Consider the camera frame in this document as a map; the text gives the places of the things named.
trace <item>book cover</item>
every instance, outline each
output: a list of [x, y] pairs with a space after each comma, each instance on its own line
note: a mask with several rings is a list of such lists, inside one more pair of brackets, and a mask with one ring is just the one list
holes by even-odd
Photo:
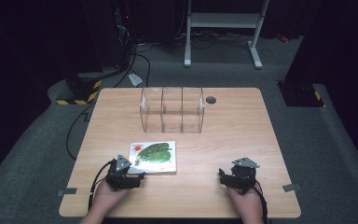
[[176, 145], [174, 141], [132, 143], [129, 174], [176, 173]]

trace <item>wooden tabletop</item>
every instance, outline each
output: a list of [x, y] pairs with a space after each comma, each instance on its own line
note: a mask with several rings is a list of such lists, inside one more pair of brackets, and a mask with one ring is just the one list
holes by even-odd
[[144, 133], [140, 118], [142, 89], [103, 89], [92, 113], [60, 207], [64, 217], [83, 217], [90, 187], [101, 167], [118, 154], [129, 156], [134, 142], [176, 142], [175, 175], [147, 175], [138, 189], [110, 217], [238, 217], [218, 170], [231, 174], [231, 163], [248, 157], [257, 162], [256, 179], [268, 203], [268, 217], [299, 217], [291, 184], [269, 113], [259, 89], [203, 88], [205, 103], [201, 133]]

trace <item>white metal frame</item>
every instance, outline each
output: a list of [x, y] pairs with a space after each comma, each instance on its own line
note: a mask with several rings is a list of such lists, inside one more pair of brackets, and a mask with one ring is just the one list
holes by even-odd
[[253, 39], [248, 41], [255, 68], [263, 67], [258, 57], [255, 45], [260, 35], [260, 30], [266, 17], [269, 0], [264, 0], [259, 14], [245, 13], [192, 13], [191, 0], [188, 0], [187, 28], [186, 28], [186, 48], [185, 48], [185, 67], [191, 66], [191, 28], [192, 27], [223, 27], [223, 28], [253, 28], [255, 33]]

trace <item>hand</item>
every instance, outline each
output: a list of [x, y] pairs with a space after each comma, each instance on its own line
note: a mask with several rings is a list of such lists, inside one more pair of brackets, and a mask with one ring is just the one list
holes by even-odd
[[[261, 192], [258, 183], [255, 188]], [[261, 224], [263, 207], [260, 197], [254, 189], [249, 189], [245, 194], [239, 194], [234, 188], [227, 187], [228, 195], [234, 202], [237, 212], [241, 216], [242, 222], [246, 224]]]
[[114, 191], [106, 181], [101, 181], [94, 193], [94, 201], [91, 209], [81, 220], [81, 224], [102, 223], [104, 217], [124, 198], [130, 189], [118, 189]]

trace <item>gray floor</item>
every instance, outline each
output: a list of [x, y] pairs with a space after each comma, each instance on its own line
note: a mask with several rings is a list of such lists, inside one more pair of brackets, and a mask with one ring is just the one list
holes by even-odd
[[[207, 49], [193, 48], [191, 68], [183, 67], [184, 47], [139, 47], [151, 63], [148, 86], [257, 87], [261, 90], [296, 192], [302, 214], [271, 223], [358, 223], [358, 152], [345, 132], [323, 85], [315, 85], [325, 107], [287, 107], [277, 86], [284, 80], [301, 39], [283, 44], [259, 39], [264, 65], [255, 70], [244, 41], [219, 42]], [[198, 47], [211, 42], [194, 41]], [[144, 80], [147, 62], [137, 57], [133, 66]], [[121, 75], [104, 79], [102, 88], [117, 85]], [[48, 92], [51, 106], [22, 135], [0, 166], [0, 223], [77, 223], [79, 217], [61, 217], [58, 192], [66, 188], [75, 161], [65, 149], [68, 130], [86, 105], [56, 105], [63, 82]], [[133, 87], [125, 77], [118, 85]], [[88, 123], [81, 118], [69, 137], [77, 154]], [[193, 220], [147, 220], [150, 223]], [[116, 220], [116, 223], [145, 220]], [[228, 220], [208, 222], [227, 223]]]

